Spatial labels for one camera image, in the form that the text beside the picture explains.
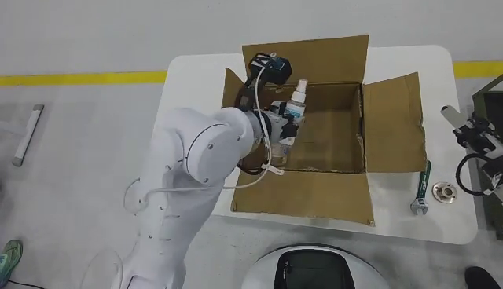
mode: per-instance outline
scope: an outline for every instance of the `green wrench handle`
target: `green wrench handle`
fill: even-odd
[[[428,188],[428,180],[430,178],[430,172],[431,172],[431,162],[427,160],[426,170],[421,171],[421,175],[419,176],[419,185],[417,186],[416,199],[423,199],[426,196],[426,189]]]

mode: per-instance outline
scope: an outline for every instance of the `yellow floor line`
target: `yellow floor line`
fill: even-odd
[[[164,80],[166,71],[0,76],[0,86],[150,84]]]
[[[503,61],[453,63],[456,79],[496,78],[503,74]],[[117,85],[164,83],[166,71],[0,76],[0,86]]]
[[[503,74],[503,61],[454,62],[456,79],[497,78]]]

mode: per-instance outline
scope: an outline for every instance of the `cardboard box flap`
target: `cardboard box flap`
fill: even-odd
[[[415,172],[426,166],[417,73],[363,86],[368,172]]]
[[[363,82],[369,36],[278,42],[243,46],[247,65],[257,53],[277,53],[292,65],[288,80],[296,84],[299,79],[317,82]]]
[[[240,173],[238,185],[256,177]],[[365,174],[287,171],[268,173],[250,188],[236,190],[231,211],[305,218],[332,218],[374,225]]]
[[[226,68],[226,81],[223,87],[222,108],[234,107],[237,93],[243,87],[243,81],[231,69]]]

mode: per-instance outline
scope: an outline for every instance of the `spray bottle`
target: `spray bottle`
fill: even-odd
[[[287,101],[285,107],[285,114],[292,115],[294,122],[299,126],[304,119],[304,111],[306,110],[306,105],[304,104],[306,100],[306,87],[307,80],[300,79],[296,90],[292,94],[292,98]],[[279,144],[273,146],[273,166],[284,166],[286,164],[288,153],[295,140],[295,137],[287,137],[280,140]]]

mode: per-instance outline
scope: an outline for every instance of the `adjustable wrench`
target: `adjustable wrench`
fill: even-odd
[[[426,161],[426,170],[421,171],[419,176],[419,185],[417,186],[416,199],[410,204],[410,210],[415,215],[426,215],[428,212],[428,204],[426,203],[426,189],[428,188],[428,179],[430,178],[431,162]]]

